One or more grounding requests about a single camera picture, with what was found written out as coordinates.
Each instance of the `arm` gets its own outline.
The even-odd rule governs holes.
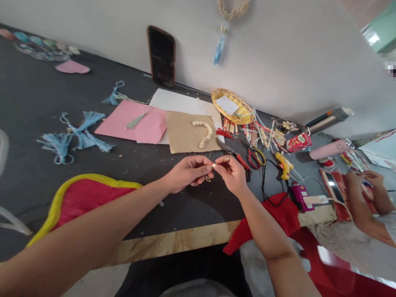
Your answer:
[[[278,297],[320,296],[282,228],[246,184],[245,171],[236,159],[223,156],[214,168],[239,199],[257,247],[263,254]]]
[[[169,193],[214,177],[204,156],[54,230],[0,267],[0,296],[60,296],[114,255],[121,240]]]
[[[366,175],[365,179],[374,187],[374,206],[378,213],[380,215],[386,215],[391,211],[395,211],[396,207],[393,205],[389,198],[388,191],[384,187],[384,177],[371,170],[363,173]]]
[[[385,225],[373,217],[363,198],[361,185],[364,178],[364,174],[356,172],[349,172],[346,175],[348,200],[354,223],[367,235],[396,248],[396,244],[390,237]]]

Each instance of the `phone leaning on wall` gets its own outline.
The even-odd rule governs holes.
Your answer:
[[[164,87],[174,86],[176,43],[169,33],[154,26],[147,27],[153,81]]]

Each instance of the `yellow glue gun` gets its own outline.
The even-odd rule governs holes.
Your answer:
[[[289,160],[286,159],[279,152],[275,154],[275,157],[279,160],[280,167],[283,169],[283,174],[281,175],[281,178],[283,180],[288,180],[290,178],[290,169],[294,168],[293,164],[290,163]]]

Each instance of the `yellow basket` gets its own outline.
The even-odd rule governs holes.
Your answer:
[[[238,110],[233,114],[227,114],[220,106],[217,105],[216,100],[227,96],[233,103],[239,106]],[[226,89],[216,89],[212,92],[212,101],[214,106],[216,106],[217,110],[220,111],[222,115],[224,115],[229,120],[233,121],[238,125],[247,125],[253,122],[255,116],[250,114],[253,110],[247,105],[241,98],[236,96],[233,92]]]

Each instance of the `smartphone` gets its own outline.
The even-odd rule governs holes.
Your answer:
[[[338,188],[337,182],[335,181],[334,176],[330,173],[325,171],[326,177],[329,180],[328,185],[333,189],[334,195],[336,199],[342,203],[345,203],[344,197],[341,194],[341,191]]]
[[[173,87],[174,62],[176,60],[174,38],[164,30],[148,26],[147,39],[153,81],[160,86]]]

